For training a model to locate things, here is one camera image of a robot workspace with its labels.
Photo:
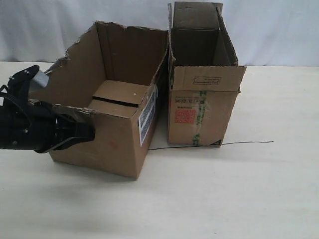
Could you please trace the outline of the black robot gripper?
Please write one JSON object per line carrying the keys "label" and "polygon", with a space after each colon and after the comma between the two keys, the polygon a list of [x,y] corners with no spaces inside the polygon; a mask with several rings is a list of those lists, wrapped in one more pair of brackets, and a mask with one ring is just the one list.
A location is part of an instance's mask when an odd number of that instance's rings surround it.
{"label": "black robot gripper", "polygon": [[47,86],[49,76],[32,65],[10,76],[0,88],[0,148],[47,153],[95,139],[95,128],[57,114],[50,103],[29,102],[29,95]]}

